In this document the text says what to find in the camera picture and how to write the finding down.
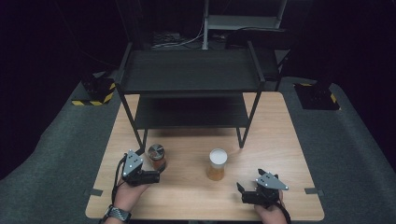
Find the white cup lid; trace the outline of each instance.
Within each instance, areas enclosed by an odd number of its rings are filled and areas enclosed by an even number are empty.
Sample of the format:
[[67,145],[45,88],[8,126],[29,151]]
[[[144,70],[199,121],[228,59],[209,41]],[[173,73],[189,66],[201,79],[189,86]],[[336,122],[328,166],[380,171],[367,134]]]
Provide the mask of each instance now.
[[221,148],[215,148],[210,152],[210,161],[215,165],[222,165],[227,161],[227,152]]

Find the shelf lower tier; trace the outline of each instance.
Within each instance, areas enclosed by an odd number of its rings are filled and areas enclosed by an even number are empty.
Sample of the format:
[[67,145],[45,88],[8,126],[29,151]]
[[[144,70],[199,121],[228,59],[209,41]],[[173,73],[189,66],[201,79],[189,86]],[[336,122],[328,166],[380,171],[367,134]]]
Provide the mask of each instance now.
[[137,129],[244,128],[248,112],[242,93],[140,95]]

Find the cup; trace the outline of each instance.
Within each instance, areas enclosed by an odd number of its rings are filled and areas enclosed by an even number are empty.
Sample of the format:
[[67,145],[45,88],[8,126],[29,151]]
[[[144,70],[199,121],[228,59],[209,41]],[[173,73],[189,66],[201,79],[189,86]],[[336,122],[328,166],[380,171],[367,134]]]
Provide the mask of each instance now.
[[221,148],[215,148],[209,155],[210,165],[207,169],[207,177],[211,180],[221,180],[224,177],[224,167],[227,161],[227,152]]

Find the shelf top tier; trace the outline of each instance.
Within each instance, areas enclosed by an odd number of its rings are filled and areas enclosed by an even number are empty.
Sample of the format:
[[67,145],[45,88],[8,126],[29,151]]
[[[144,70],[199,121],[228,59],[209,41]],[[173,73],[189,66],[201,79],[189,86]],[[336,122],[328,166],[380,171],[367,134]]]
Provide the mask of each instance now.
[[260,78],[249,49],[132,51],[121,69],[126,94],[253,92]]

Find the person's right hand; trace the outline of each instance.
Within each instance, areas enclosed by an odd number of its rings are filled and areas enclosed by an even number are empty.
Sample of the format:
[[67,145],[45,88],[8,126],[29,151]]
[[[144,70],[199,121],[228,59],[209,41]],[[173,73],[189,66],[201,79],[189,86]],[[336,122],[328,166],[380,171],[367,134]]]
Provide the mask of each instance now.
[[[282,200],[283,192],[282,190],[279,190],[279,203],[285,207],[285,204],[283,204]],[[275,205],[264,208],[261,205],[255,204],[254,210],[257,212],[257,214],[259,214],[263,224],[287,224],[285,215],[283,215],[280,208],[276,207]]]

